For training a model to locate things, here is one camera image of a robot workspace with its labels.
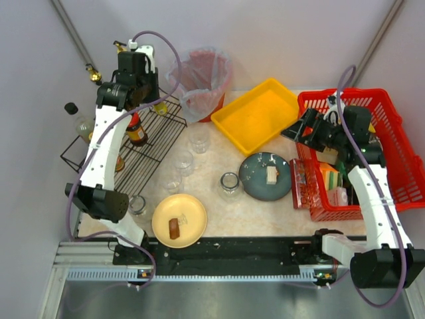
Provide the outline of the small yellow label bottle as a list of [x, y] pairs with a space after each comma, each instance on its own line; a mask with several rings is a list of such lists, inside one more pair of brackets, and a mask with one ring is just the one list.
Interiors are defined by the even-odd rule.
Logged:
[[165, 102], [160, 102], [158, 104], [154, 104], [153, 109], [160, 116], [164, 116], [164, 115], [166, 115], [166, 113], [168, 113], [168, 108], [167, 108], [167, 105], [166, 105]]

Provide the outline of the red lid chili jar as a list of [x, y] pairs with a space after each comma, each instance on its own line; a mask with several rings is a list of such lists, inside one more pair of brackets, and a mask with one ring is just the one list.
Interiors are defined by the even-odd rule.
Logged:
[[126, 129], [126, 134], [134, 146], [142, 147], [147, 143], [148, 136], [141, 125], [141, 120], [137, 112], [132, 114]]

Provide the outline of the glass oil bottle gold spout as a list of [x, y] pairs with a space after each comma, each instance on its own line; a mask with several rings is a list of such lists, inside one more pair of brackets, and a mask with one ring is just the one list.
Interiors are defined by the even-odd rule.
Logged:
[[101, 73], [90, 63], [86, 64], [85, 69], [89, 73], [90, 81], [97, 86], [101, 86], [102, 85]]

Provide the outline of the dark teal plate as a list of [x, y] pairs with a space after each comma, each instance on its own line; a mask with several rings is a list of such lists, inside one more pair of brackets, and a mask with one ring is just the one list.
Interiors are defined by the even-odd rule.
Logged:
[[[266, 184], [266, 167], [276, 166], [277, 184]], [[283, 157], [271, 152], [258, 152], [248, 156], [238, 170], [239, 180], [245, 192], [260, 201], [277, 201], [292, 188], [290, 165]]]

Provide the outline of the dark sauce bottle black cap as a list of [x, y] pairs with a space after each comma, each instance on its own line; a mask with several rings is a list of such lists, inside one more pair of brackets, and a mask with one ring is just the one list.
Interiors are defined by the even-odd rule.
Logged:
[[73, 102], [66, 103], [64, 106], [65, 111], [72, 116], [74, 121], [74, 128], [77, 134], [89, 144], [94, 131], [94, 120], [85, 117], [79, 108]]

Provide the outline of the sauce bottle yellow cap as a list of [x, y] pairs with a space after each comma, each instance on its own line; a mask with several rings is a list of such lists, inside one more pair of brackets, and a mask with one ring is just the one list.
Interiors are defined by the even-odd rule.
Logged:
[[116, 160], [115, 172], [122, 171], [124, 167], [125, 167], [124, 159], [121, 156], [118, 156]]

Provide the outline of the beige plate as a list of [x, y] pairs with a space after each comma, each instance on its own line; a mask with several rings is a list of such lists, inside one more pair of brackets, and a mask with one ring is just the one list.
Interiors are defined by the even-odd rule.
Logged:
[[[169, 220], [178, 218], [180, 237], [169, 238]], [[155, 209], [152, 229], [156, 239], [173, 249], [183, 249], [195, 244], [207, 227], [207, 211], [192, 195], [176, 194], [165, 198]]]

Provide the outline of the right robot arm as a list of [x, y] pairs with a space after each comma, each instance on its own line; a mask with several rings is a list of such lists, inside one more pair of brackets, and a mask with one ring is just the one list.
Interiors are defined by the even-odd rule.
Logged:
[[337, 151], [357, 196], [367, 242], [339, 231], [322, 231], [321, 250], [349, 268], [357, 288], [408, 288], [424, 268], [424, 250], [413, 247], [397, 216], [388, 186], [386, 160], [379, 142], [370, 141], [370, 111], [347, 106], [336, 123], [308, 108], [281, 135], [322, 152]]

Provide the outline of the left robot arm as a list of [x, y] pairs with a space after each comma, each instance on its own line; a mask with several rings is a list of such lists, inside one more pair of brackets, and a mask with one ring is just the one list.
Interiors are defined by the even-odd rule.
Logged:
[[118, 53], [114, 79], [97, 91], [94, 131], [84, 165], [77, 181], [65, 188], [67, 209], [75, 205], [99, 220], [126, 247], [142, 244], [145, 233], [128, 213], [128, 195], [115, 190], [114, 174], [130, 111], [159, 99], [153, 56], [150, 45]]

